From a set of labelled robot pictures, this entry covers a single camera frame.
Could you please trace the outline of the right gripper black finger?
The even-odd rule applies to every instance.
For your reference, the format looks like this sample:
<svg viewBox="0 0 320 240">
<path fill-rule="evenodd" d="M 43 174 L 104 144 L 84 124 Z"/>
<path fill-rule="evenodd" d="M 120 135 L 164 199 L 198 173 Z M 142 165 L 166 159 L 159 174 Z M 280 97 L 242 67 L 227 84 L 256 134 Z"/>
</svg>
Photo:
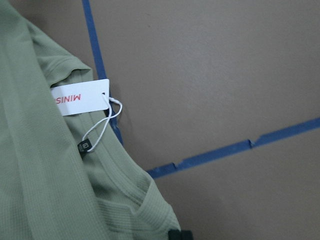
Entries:
<svg viewBox="0 0 320 240">
<path fill-rule="evenodd" d="M 193 240 L 193 233 L 190 230 L 170 230 L 169 240 Z"/>
</svg>

